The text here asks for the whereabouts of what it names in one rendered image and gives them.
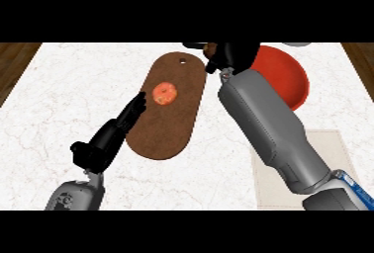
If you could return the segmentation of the round orange fruit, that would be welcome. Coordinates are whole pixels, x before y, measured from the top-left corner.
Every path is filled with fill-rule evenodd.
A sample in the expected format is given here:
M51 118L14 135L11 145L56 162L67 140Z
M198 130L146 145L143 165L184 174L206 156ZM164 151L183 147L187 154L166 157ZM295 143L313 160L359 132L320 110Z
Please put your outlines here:
M177 98L177 87L169 82L161 82L152 90L152 98L158 105L166 106Z

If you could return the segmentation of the red bowl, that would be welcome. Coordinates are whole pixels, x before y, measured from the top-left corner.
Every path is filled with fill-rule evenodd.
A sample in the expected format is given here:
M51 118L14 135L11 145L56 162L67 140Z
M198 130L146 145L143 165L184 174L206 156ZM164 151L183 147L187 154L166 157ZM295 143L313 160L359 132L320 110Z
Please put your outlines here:
M302 105L310 92L307 74L297 60L282 50L261 45L251 68L264 76L294 111Z

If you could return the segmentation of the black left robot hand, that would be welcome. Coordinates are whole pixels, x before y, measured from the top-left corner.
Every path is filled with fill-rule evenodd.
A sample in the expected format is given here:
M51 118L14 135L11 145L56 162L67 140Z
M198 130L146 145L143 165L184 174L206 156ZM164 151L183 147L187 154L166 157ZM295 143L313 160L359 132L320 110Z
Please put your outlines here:
M110 119L93 135L88 143L76 141L69 150L72 163L90 173L101 173L118 153L125 135L146 110L146 93L140 92L128 102L118 117Z

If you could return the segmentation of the beige placemat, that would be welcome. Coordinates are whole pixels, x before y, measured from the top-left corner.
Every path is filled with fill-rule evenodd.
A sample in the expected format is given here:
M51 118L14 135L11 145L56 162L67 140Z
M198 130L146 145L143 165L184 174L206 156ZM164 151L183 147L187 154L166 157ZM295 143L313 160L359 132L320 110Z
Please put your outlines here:
M336 129L308 129L305 132L310 145L331 170L341 169L354 182L359 182L350 162L345 145ZM292 194L276 170L266 166L254 149L251 165L257 208L260 210L302 210L307 195Z

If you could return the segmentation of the brown sweet potato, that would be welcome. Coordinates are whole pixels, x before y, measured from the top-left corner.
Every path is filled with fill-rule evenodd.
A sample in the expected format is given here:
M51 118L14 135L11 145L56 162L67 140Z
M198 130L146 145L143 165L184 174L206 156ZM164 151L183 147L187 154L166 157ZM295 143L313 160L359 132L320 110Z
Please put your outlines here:
M215 53L215 47L217 43L215 42L208 42L203 47L202 47L202 54L206 59L211 59L214 53Z

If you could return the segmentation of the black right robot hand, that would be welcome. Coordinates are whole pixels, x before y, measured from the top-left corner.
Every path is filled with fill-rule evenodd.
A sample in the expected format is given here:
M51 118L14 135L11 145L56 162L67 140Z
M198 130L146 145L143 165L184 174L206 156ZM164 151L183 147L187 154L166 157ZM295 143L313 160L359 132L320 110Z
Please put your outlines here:
M184 42L186 48L200 49L206 42ZM211 74L215 69L232 69L236 75L246 70L254 62L260 44L257 42L217 42L215 53L205 65L205 72Z

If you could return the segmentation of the brown oval cutting board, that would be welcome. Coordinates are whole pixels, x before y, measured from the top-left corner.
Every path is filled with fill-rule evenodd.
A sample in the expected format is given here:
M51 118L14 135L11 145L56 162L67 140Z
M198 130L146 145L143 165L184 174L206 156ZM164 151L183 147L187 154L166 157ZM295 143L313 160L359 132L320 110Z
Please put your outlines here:
M168 105L159 105L152 96L162 82L177 89L177 97ZM146 111L125 135L127 145L140 156L165 160L184 149L203 83L203 64L192 54L169 52L155 60L140 88L146 93Z

